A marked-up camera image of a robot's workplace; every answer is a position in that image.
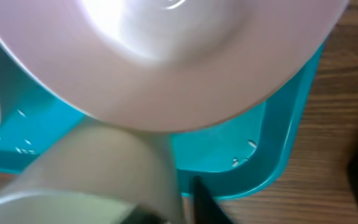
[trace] plastic tray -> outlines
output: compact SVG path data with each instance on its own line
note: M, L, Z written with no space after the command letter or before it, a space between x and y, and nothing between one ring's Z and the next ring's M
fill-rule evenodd
M320 55L321 49L284 87L248 112L211 128L173 134L183 195L196 175L225 199L258 192L283 172ZM0 48L0 80L7 78L20 83L21 97L0 126L0 172L18 174L84 115L38 86Z

